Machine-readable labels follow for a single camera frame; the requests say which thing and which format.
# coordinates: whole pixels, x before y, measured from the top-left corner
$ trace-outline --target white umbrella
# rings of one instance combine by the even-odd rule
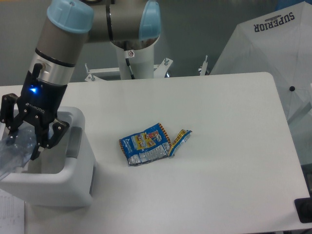
[[[310,98],[312,5],[302,2],[239,24],[211,75],[269,72],[287,119]]]

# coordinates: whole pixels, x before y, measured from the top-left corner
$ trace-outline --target torn wrapper piece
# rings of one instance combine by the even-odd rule
[[[179,147],[187,141],[191,132],[181,130],[171,144],[165,129],[158,123],[143,132],[120,139],[119,144],[129,165],[138,166],[173,156]]]

